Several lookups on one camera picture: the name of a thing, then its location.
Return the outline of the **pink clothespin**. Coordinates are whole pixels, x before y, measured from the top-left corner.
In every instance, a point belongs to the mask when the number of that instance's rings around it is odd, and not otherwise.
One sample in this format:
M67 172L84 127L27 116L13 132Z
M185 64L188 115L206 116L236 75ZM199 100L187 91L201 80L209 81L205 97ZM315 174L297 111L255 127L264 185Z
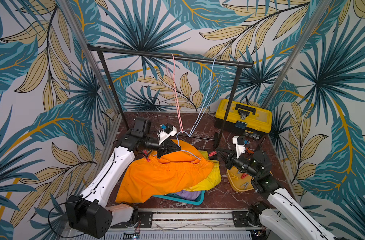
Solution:
M150 160L150 153L148 151L143 150L142 151L142 155L143 155L144 159L146 159L147 162L150 162L151 161Z

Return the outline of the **orange shorts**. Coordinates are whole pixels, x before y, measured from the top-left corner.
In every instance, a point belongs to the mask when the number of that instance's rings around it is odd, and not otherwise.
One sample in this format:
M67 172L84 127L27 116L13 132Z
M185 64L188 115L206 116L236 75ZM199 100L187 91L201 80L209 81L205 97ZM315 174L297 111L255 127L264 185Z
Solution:
M150 162L142 158L132 162L126 170L117 193L116 203L144 203L154 195L167 195L193 187L207 178L213 163L204 157L193 161L181 151L156 157Z

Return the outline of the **white wire hanger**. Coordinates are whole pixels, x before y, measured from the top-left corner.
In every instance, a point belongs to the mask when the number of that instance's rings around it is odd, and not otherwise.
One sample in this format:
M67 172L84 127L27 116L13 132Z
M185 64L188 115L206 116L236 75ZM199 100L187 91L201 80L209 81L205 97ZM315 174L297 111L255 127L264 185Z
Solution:
M215 62L216 62L216 58L214 58L213 63L212 63L211 75L210 75L210 80L209 80L209 87L207 88L205 98L204 98L204 100L201 104L200 112L199 112L199 114L197 116L197 119L194 122L189 134L187 134L189 138L192 137L195 129L197 128L198 124L200 123L200 121L203 117L203 114L206 112L206 109L209 107L212 98L216 95L216 91L217 91L216 89L219 87L220 82L222 80L222 74L219 75L219 78L213 78L213 67L214 67ZM211 85L212 85L214 80L216 80L217 84L214 86L214 89L212 90Z

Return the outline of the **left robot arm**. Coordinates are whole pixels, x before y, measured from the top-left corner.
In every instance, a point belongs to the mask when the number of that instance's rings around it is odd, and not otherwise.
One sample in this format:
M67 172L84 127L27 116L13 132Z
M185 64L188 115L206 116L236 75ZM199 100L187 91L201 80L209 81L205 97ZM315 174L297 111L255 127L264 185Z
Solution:
M107 204L115 185L135 160L136 154L144 150L156 151L160 158L181 150L171 140L177 134L176 127L161 125L156 138L148 135L150 127L151 121L136 118L134 127L114 142L113 153L90 185L79 195L69 196L65 207L70 228L100 239L110 227L139 225L140 217L136 208L127 204L108 207Z

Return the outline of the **purple shorts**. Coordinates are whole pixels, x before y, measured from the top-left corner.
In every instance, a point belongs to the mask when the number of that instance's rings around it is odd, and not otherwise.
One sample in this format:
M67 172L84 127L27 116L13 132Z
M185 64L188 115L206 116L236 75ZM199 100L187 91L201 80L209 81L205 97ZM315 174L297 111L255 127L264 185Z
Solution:
M175 194L184 200L195 201L200 196L201 191L189 192L189 191L182 190Z

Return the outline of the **yellow shorts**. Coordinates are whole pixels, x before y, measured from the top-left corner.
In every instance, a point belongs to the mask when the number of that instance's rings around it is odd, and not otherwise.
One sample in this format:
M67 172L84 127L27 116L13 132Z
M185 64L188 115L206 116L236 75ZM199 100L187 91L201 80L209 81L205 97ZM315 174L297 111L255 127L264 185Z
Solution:
M220 174L220 164L217 160L210 160L207 151L199 151L203 157L209 162L213 163L213 168L210 174L199 182L197 185L184 189L188 192L197 192L197 191L209 191L216 187L221 182L221 174Z

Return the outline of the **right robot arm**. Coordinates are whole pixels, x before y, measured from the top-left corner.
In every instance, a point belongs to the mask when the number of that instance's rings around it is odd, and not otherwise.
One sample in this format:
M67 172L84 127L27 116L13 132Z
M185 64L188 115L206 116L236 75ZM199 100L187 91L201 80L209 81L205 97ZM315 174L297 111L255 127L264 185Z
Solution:
M249 159L242 153L217 148L228 170L235 167L252 177L251 185L265 202L249 207L246 221L250 226L263 226L283 240L335 240L336 236L318 223L287 189L271 174L271 161L262 151L255 151Z

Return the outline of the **yellow clothespin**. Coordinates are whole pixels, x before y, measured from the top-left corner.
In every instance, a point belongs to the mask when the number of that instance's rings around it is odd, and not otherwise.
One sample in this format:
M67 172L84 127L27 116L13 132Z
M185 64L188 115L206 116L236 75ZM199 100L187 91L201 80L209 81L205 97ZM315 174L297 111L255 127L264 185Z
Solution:
M236 181L238 180L238 176L237 175L234 175L233 173L231 172L228 172L228 176L233 180L233 181Z

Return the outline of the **blue wire hanger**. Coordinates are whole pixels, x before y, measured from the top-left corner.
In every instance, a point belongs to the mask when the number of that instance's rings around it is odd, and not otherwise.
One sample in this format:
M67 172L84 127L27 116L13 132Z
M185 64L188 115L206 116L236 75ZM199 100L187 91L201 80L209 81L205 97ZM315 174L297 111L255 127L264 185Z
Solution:
M184 131L180 131L176 134L176 144L181 148L180 151L189 156L193 161L203 158L203 155L199 150L197 150L193 145L182 140L182 133L186 134Z

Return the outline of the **pink wire hanger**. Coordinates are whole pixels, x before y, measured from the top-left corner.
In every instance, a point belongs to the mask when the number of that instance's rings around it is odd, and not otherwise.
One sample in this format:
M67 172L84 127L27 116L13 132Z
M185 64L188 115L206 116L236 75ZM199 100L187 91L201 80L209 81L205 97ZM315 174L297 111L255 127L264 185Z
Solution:
M175 78L175 73L176 73L176 60L175 60L175 57L174 57L173 54L172 54L172 60L173 60L173 69L170 70L169 67L166 67L166 71L167 71L167 75L173 81L172 88L173 88L173 92L174 92L176 112L177 112L177 117L178 117L178 121L179 121L180 132L183 132L183 123L182 123L182 117L181 117L181 108L180 108L180 104L179 104L179 97L178 97L178 93L177 93L176 78Z

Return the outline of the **silver metal clothespin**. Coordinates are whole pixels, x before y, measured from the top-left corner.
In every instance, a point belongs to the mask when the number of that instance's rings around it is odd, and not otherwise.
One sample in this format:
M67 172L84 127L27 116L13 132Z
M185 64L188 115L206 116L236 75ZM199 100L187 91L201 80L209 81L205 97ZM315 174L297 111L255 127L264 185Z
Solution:
M241 185L240 187L243 187L244 190L247 190L248 186L249 186L249 182L246 182L243 185Z

